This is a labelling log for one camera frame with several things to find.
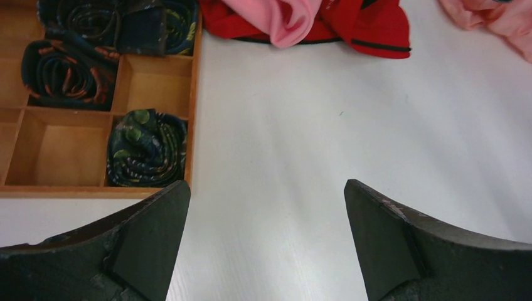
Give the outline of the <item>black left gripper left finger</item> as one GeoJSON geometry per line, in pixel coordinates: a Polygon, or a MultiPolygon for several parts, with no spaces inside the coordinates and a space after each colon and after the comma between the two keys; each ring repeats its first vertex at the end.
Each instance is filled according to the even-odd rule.
{"type": "Polygon", "coordinates": [[[1,248],[1,299],[164,300],[190,199],[177,181],[36,245],[1,248]]]}

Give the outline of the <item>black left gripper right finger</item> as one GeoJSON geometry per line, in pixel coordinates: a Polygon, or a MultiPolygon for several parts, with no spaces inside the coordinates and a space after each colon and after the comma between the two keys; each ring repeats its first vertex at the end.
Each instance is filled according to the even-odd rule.
{"type": "Polygon", "coordinates": [[[362,182],[344,188],[369,300],[530,300],[531,245],[445,223],[362,182]]]}

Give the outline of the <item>pink jacket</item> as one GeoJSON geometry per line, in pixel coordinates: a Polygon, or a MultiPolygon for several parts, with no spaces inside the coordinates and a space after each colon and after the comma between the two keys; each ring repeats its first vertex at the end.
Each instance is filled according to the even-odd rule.
{"type": "Polygon", "coordinates": [[[322,1],[233,0],[224,3],[267,34],[272,45],[288,48],[303,41],[311,32],[322,1]]]}

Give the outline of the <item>red and black jacket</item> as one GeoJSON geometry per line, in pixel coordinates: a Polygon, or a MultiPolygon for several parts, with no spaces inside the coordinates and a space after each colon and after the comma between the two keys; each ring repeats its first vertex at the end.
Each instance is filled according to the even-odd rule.
{"type": "MultiPolygon", "coordinates": [[[[343,41],[355,51],[371,56],[391,59],[410,56],[410,25],[399,1],[321,1],[311,32],[297,45],[343,41]]],[[[272,45],[267,34],[224,2],[198,3],[209,33],[223,39],[272,45]]]]}

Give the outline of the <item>rolled tie green leaves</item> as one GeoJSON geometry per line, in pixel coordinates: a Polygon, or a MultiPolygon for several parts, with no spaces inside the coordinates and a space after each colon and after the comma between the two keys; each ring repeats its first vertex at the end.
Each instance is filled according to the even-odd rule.
{"type": "Polygon", "coordinates": [[[184,179],[188,122],[155,109],[132,110],[110,133],[107,179],[117,187],[166,187],[184,179]]]}

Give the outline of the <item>wooden compartment tray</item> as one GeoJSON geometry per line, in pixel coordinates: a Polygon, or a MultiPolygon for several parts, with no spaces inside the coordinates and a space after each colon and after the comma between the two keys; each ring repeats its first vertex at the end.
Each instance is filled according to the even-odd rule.
{"type": "Polygon", "coordinates": [[[114,126],[132,110],[151,108],[188,122],[183,181],[190,182],[200,12],[191,56],[137,55],[103,47],[120,54],[112,107],[103,112],[28,103],[21,79],[27,45],[39,40],[83,40],[48,37],[37,16],[37,2],[1,2],[1,197],[141,199],[157,192],[161,187],[111,186],[106,171],[114,126]]]}

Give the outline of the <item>rolled tie orange pattern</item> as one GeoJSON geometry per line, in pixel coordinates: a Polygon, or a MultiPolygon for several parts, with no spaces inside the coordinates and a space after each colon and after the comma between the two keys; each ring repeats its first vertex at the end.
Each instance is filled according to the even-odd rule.
{"type": "Polygon", "coordinates": [[[114,99],[120,54],[84,40],[39,40],[21,61],[28,103],[39,107],[108,112],[114,99]]]}

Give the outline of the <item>rolled tie yellow pattern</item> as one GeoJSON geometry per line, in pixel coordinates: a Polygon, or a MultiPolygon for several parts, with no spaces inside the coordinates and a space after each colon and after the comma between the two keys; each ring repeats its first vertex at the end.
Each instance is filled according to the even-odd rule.
{"type": "Polygon", "coordinates": [[[193,54],[196,1],[38,1],[50,38],[77,36],[94,46],[148,56],[193,54]]]}

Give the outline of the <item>peach orange garment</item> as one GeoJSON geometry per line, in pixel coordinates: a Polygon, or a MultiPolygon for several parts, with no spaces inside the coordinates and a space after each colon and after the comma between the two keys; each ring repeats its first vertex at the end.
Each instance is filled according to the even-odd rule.
{"type": "Polygon", "coordinates": [[[484,28],[531,63],[531,0],[440,0],[439,4],[457,27],[484,28]]]}

